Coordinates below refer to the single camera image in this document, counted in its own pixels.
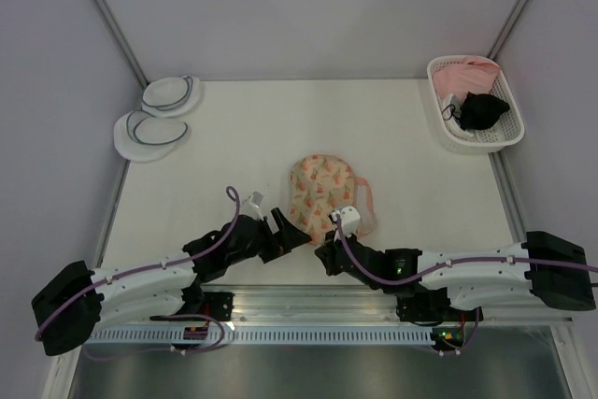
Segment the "floral mesh laundry bag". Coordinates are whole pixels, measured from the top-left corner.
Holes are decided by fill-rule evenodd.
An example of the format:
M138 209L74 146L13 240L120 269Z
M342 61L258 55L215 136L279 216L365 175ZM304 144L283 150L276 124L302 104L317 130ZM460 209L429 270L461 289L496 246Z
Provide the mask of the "floral mesh laundry bag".
M374 199L369 182L357 176L343 159L313 154L294 164L290 171L290 221L310 235L312 245L323 242L334 227L329 220L333 210L355 207L361 215L359 236L377 227Z

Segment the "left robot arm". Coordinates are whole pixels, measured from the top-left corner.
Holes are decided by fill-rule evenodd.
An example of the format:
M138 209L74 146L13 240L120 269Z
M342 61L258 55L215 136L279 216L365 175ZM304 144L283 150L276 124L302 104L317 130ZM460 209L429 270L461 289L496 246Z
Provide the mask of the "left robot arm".
M224 315L202 287L233 265L254 257L267 264L310 243L309 234L271 211L265 218L238 214L219 230L187 244L172 256L128 269L67 265L32 300L36 341L49 356L83 345L95 332L130 321L192 321Z

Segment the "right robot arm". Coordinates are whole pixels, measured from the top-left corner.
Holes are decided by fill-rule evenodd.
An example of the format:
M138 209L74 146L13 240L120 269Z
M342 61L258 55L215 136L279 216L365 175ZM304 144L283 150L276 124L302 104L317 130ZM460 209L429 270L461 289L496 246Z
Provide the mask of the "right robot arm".
M596 308L591 283L596 270L587 264L584 249L541 231L480 254L380 251L354 235L340 238L329 232L315 255L328 276L347 274L394 297L401 322L481 320L488 306L528 299L561 311Z

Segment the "lower white mesh laundry bag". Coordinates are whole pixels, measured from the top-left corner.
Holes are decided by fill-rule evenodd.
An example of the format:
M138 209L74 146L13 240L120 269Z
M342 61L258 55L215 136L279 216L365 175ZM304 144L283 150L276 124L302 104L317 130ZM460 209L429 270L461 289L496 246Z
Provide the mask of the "lower white mesh laundry bag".
M155 117L143 110L134 110L117 120L113 128L116 151L133 163L158 161L174 151L189 134L184 121Z

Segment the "white mesh laundry bag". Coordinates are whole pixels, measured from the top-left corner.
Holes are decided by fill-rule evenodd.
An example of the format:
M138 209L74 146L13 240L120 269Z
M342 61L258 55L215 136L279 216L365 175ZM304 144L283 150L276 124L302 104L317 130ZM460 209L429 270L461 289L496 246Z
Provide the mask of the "white mesh laundry bag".
M189 134L184 121L155 117L143 110L134 110L117 120L113 128L116 151L133 163L158 161L174 151Z
M204 94L203 82L195 76L161 78L143 92L141 108L158 118L175 118L191 112Z

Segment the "upper white mesh laundry bag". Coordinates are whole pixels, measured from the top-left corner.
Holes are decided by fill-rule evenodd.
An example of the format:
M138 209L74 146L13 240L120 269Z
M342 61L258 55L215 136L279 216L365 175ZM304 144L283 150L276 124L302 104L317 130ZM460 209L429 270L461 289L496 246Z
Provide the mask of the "upper white mesh laundry bag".
M141 108L158 118L175 118L191 112L204 94L203 82L195 76L161 78L143 92Z

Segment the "white garment in basket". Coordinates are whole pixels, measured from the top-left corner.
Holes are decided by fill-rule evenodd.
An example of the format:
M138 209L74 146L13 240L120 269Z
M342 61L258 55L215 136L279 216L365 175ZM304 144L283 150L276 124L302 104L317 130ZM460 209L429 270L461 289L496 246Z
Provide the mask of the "white garment in basket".
M447 130L462 140L472 140L476 135L461 127L461 106L463 102L454 94L447 95L441 103L441 117Z

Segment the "white plastic basket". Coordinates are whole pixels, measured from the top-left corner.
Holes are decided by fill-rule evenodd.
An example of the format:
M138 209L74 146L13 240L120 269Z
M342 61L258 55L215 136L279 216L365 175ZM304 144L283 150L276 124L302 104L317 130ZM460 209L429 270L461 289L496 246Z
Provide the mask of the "white plastic basket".
M508 86L502 69L489 88L489 94L505 101L510 109L502 114L492 127L487 130L462 130L454 117L450 117L451 110L458 112L462 102L454 101L454 107L447 96L441 96L434 85L434 75L445 71L454 65L469 65L480 68L483 65L494 65L492 60L485 57L469 55L449 55L432 59L427 66L428 97L423 101L424 112L436 141L445 149L460 154L487 154L513 146L524 136L524 125L519 107Z

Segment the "pink garment in basket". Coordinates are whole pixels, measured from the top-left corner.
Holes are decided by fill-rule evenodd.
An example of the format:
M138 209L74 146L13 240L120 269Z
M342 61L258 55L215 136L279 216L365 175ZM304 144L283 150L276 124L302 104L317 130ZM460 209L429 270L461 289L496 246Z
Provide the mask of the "pink garment in basket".
M469 93L489 93L500 72L501 67L487 58L467 56L435 72L432 81L441 99L454 94L464 100Z

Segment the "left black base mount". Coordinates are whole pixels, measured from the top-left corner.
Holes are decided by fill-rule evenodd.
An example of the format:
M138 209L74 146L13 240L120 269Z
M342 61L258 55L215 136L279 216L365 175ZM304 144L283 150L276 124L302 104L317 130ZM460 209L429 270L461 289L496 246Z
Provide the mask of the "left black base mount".
M186 322L182 339L185 341L217 340L221 330L214 321L197 318L207 315L224 324L229 321L233 312L234 295L231 292L204 292L197 301L184 303L176 312L155 315L149 319L157 322Z

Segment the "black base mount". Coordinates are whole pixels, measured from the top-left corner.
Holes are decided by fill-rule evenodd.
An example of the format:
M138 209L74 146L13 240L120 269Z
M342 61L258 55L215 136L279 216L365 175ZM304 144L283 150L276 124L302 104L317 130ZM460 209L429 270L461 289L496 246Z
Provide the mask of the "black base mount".
M157 322L186 322L182 339L185 341L217 340L221 330L214 321L197 318L207 315L224 324L229 321L233 312L234 295L231 292L204 292L197 301L184 303L176 312L155 315L149 319Z
M400 322L430 328L430 350L439 357L461 355L483 321L480 307L463 311L453 306L447 289L398 297L396 315Z

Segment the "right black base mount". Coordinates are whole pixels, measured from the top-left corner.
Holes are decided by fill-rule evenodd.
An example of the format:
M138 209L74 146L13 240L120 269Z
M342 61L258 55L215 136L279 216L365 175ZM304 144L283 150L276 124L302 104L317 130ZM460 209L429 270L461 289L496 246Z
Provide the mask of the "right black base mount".
M483 321L480 307L463 311L453 306L447 289L398 297L396 315L400 322L430 328L430 350L439 357L461 355Z

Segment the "right aluminium corner post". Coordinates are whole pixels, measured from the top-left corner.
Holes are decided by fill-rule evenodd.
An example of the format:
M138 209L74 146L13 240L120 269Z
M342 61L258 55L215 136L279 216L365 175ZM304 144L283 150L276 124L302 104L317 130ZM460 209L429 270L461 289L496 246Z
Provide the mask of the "right aluminium corner post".
M491 47L486 55L491 60L496 60L506 42L512 35L518 22L522 18L526 7L530 4L531 0L516 0L512 8L509 10L503 25L501 26L497 37L493 40Z

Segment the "aluminium corner post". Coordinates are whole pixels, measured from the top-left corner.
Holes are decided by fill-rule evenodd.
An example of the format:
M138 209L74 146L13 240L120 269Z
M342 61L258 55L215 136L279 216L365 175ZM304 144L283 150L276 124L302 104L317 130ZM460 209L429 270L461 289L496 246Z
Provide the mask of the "aluminium corner post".
M512 35L518 22L522 18L526 7L530 4L531 0L516 0L512 8L509 10L503 25L501 26L497 37L493 40L491 47L486 55L491 60L496 60L506 42Z
M135 80L145 89L148 79L107 0L91 0Z

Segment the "left aluminium corner post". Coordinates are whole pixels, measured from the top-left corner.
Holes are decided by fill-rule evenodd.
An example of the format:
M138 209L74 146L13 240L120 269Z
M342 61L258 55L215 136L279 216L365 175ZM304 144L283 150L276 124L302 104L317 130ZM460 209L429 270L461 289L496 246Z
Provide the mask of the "left aluminium corner post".
M135 80L145 89L148 79L107 0L91 0Z

